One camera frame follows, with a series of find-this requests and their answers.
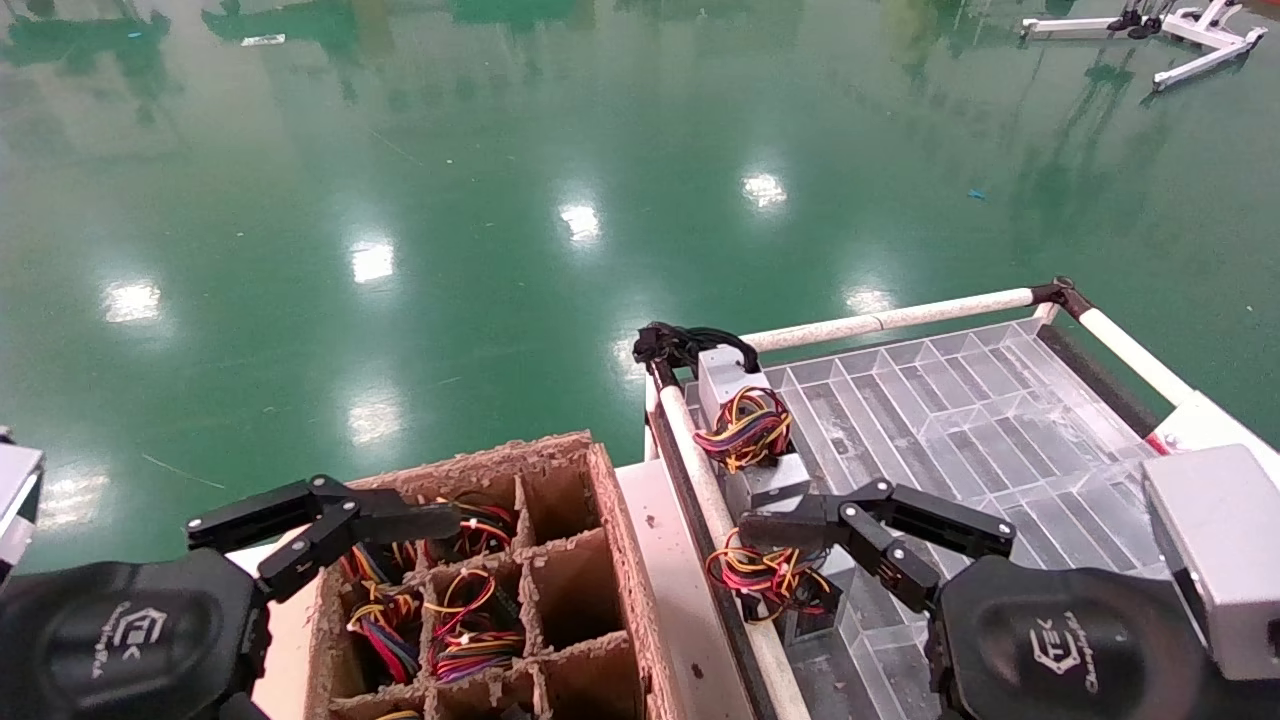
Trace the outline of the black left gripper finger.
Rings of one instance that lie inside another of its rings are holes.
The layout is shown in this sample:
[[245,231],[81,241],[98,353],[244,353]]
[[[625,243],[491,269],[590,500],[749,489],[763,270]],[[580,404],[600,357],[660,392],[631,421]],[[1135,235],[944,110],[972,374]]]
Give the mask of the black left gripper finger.
[[253,495],[188,521],[188,550],[229,553],[305,529],[316,548],[343,553],[358,543],[447,539],[462,527],[449,501],[411,503],[394,489],[360,489],[311,477]]
[[259,584],[268,601],[282,603],[357,544],[447,539],[461,524],[460,509],[449,502],[339,502],[260,562]]

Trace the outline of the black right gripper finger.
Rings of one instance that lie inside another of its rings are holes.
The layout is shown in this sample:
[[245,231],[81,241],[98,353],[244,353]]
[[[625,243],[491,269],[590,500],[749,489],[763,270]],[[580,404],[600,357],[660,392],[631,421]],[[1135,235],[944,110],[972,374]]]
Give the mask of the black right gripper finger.
[[788,511],[758,510],[739,519],[744,544],[804,553],[837,544],[854,559],[888,557],[900,536],[969,559],[1009,559],[1016,529],[995,515],[887,480],[849,495],[804,495]]
[[739,519],[745,544],[803,553],[838,546],[913,612],[933,612],[941,578],[893,533],[943,538],[943,516],[914,502],[800,502],[787,512],[749,511]]

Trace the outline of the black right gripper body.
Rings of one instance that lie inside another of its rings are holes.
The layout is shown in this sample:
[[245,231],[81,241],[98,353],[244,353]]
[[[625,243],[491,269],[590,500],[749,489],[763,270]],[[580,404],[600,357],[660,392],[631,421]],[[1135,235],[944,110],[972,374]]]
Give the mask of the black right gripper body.
[[931,689],[963,719],[1207,719],[1222,676],[1171,582],[982,559],[946,582]]

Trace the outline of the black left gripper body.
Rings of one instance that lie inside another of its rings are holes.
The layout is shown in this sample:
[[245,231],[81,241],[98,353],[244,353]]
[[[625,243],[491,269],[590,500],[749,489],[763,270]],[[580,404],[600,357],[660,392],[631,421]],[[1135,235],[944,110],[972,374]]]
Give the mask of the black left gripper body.
[[5,719],[260,719],[268,593],[211,550],[3,588]]

